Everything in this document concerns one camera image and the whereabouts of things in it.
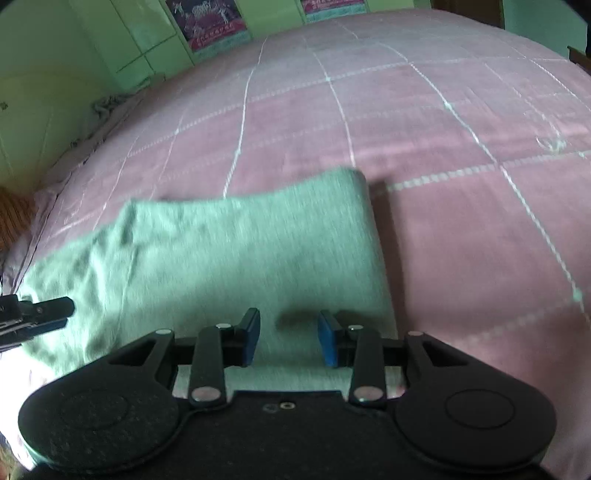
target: checkered bedsheet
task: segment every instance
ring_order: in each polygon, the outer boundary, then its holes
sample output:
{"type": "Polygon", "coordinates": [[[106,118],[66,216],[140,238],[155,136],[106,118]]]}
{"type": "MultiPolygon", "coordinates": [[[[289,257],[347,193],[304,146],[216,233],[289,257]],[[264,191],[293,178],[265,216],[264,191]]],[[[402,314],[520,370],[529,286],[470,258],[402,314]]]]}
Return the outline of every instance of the checkered bedsheet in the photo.
{"type": "Polygon", "coordinates": [[[399,330],[426,330],[545,392],[559,424],[544,464],[582,480],[590,126],[591,79],[524,38],[438,11],[320,22],[149,93],[73,171],[24,265],[132,197],[240,196],[356,167],[399,330]]]}

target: folded green fabric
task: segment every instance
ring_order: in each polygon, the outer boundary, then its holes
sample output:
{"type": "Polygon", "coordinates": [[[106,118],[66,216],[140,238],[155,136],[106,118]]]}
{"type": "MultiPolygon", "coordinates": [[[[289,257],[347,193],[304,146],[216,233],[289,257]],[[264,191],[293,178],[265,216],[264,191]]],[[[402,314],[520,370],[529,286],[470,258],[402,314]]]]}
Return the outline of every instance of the folded green fabric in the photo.
{"type": "Polygon", "coordinates": [[[350,371],[323,366],[318,311],[396,335],[365,179],[345,169],[247,198],[129,202],[38,261],[19,295],[76,304],[65,329],[24,345],[57,377],[153,330],[194,336],[257,307],[254,364],[226,369],[230,391],[347,390],[350,371]]]}

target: round black disc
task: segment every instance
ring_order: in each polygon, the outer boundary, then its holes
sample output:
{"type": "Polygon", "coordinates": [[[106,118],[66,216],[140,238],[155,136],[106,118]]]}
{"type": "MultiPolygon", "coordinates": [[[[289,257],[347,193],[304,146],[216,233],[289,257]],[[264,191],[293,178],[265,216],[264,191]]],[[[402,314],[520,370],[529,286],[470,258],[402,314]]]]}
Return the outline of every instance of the round black disc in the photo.
{"type": "Polygon", "coordinates": [[[41,388],[21,408],[19,428],[36,461],[66,471],[123,468],[174,433],[175,399],[138,369],[77,373],[41,388]]]}
{"type": "Polygon", "coordinates": [[[429,457],[471,470],[507,469],[530,462],[554,436],[552,404],[506,375],[443,369],[409,388],[395,418],[429,457]]]}

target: door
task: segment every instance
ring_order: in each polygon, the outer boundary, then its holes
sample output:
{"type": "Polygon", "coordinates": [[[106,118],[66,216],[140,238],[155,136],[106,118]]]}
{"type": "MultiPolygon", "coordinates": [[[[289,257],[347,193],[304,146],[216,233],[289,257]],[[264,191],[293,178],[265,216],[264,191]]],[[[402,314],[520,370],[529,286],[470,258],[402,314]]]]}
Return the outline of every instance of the door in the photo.
{"type": "Polygon", "coordinates": [[[505,28],[502,0],[431,0],[433,8],[505,28]]]}

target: pink bedsheet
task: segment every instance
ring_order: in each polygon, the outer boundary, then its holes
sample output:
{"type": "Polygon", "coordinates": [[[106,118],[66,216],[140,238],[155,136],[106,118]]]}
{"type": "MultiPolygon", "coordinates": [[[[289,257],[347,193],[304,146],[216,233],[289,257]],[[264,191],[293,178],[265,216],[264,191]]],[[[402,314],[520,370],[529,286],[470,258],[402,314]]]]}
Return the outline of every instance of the pink bedsheet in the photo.
{"type": "Polygon", "coordinates": [[[445,12],[308,25],[149,92],[60,187],[28,256],[114,220],[132,197],[247,195],[357,167],[400,331],[426,330],[545,392],[558,432],[544,464],[583,480],[590,107],[578,67],[445,12]]]}

